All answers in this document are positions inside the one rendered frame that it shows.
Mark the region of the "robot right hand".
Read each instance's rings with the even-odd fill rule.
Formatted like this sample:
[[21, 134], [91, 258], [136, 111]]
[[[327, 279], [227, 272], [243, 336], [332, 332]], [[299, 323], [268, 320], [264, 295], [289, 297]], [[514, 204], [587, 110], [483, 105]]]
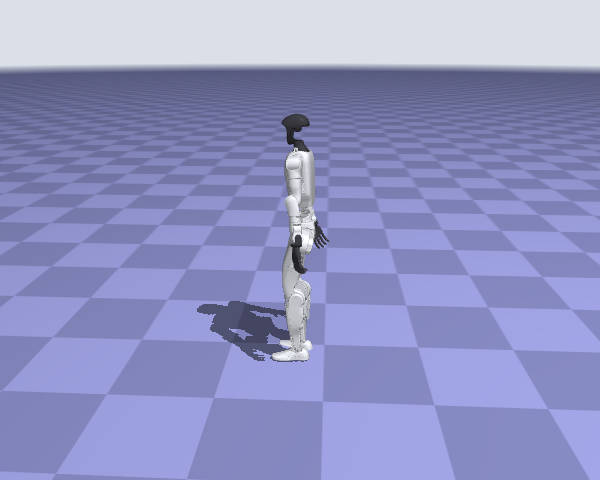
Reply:
[[[316, 216], [315, 216], [315, 217], [316, 217]], [[317, 218], [316, 218], [316, 219], [317, 219]], [[319, 245], [320, 245], [321, 247], [324, 247], [324, 246], [322, 245], [322, 243], [323, 243], [323, 244], [325, 244], [325, 245], [327, 245], [327, 243], [325, 243], [325, 241], [323, 240], [323, 238], [324, 238], [324, 239], [325, 239], [327, 242], [329, 242], [329, 240], [328, 240], [328, 239], [325, 237], [325, 235], [323, 234], [323, 231], [322, 231], [322, 229], [321, 229], [321, 228], [320, 228], [320, 227], [317, 225], [317, 224], [318, 224], [318, 221], [317, 221], [317, 222], [315, 222], [314, 224], [315, 224], [315, 238], [317, 239], [317, 241], [316, 241], [316, 239], [314, 239], [314, 243], [315, 243], [315, 245], [317, 246], [317, 248], [320, 248], [320, 247], [318, 246], [317, 242], [319, 243]], [[321, 237], [321, 235], [323, 236], [323, 238]], [[322, 241], [322, 243], [320, 242], [320, 240], [319, 240], [319, 238], [318, 238], [318, 237], [320, 238], [320, 240]]]

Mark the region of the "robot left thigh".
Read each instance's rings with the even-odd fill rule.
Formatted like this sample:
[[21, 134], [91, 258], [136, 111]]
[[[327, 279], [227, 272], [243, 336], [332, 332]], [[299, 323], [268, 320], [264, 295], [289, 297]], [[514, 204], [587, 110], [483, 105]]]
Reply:
[[[313, 246], [313, 242], [314, 239], [311, 238], [310, 232], [302, 230], [302, 236], [303, 236], [303, 241], [302, 241], [302, 246], [299, 248], [300, 249], [300, 254], [307, 254], [309, 255]], [[292, 261], [292, 248], [291, 247], [291, 242], [288, 245], [288, 248], [286, 250], [285, 256], [284, 256], [284, 260], [283, 260], [283, 266], [282, 266], [282, 285], [283, 285], [283, 291], [284, 291], [284, 295], [286, 298], [286, 301], [288, 303], [289, 297], [294, 294], [294, 293], [298, 293], [300, 295], [302, 295], [304, 302], [303, 305], [305, 303], [305, 294], [302, 290], [297, 289], [295, 287], [295, 284], [297, 283], [297, 281], [299, 280], [300, 277], [300, 273], [298, 273], [295, 269], [294, 269], [294, 264]], [[303, 265], [303, 260], [304, 258], [301, 256], [301, 263]]]

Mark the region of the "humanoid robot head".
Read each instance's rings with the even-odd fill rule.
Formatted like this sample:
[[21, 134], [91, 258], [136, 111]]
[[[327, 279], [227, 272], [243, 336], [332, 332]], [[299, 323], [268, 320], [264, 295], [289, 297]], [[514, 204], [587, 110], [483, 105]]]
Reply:
[[[298, 151], [309, 152], [310, 150], [305, 146], [303, 140], [296, 140], [293, 138], [294, 131], [300, 132], [302, 127], [310, 125], [309, 120], [302, 114], [292, 114], [282, 120], [282, 125], [287, 129], [287, 143], [289, 145], [294, 144], [294, 148], [298, 147]], [[294, 151], [294, 149], [293, 149]], [[297, 151], [297, 150], [295, 150]]]

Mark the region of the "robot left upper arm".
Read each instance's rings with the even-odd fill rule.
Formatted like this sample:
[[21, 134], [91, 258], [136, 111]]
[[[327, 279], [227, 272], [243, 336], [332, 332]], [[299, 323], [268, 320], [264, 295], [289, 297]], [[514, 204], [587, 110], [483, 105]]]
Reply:
[[[301, 204], [301, 172], [303, 169], [303, 161], [300, 155], [293, 155], [286, 159], [286, 171], [288, 174], [288, 187], [298, 204]], [[288, 196], [289, 197], [289, 196]], [[285, 199], [286, 200], [286, 199]]]

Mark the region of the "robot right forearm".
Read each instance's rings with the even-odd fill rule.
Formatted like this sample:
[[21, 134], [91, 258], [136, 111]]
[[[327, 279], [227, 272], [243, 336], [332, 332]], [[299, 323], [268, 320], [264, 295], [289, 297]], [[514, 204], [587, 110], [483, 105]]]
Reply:
[[[305, 210], [305, 209], [303, 208], [303, 210]], [[315, 222], [317, 222], [317, 219], [316, 219], [316, 217], [315, 217], [315, 211], [314, 211], [314, 209], [313, 209], [313, 206], [312, 206], [312, 207], [307, 207], [307, 210], [309, 210], [309, 211], [311, 212], [312, 219], [313, 219], [314, 223], [315, 223]]]

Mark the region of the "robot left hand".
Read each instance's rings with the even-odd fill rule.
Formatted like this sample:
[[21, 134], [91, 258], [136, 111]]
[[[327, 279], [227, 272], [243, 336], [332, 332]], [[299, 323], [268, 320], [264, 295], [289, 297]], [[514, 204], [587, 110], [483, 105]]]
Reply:
[[302, 246], [302, 237], [300, 235], [296, 235], [295, 236], [295, 243], [292, 244], [291, 243], [291, 247], [292, 248], [292, 261], [294, 264], [294, 269], [301, 274], [305, 274], [305, 272], [308, 270], [306, 268], [304, 268], [302, 266], [301, 263], [301, 254], [300, 254], [300, 247]]

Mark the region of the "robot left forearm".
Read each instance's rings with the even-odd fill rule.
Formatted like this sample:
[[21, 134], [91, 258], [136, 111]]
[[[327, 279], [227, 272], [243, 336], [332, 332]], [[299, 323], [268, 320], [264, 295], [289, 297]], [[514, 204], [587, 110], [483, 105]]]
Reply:
[[302, 241], [303, 241], [303, 236], [301, 233], [302, 212], [299, 211], [299, 207], [298, 207], [296, 199], [293, 196], [287, 197], [285, 200], [285, 205], [286, 205], [286, 208], [288, 211], [288, 217], [289, 217], [289, 231], [291, 234], [290, 242], [292, 244], [295, 243], [296, 235], [300, 235], [302, 237]]

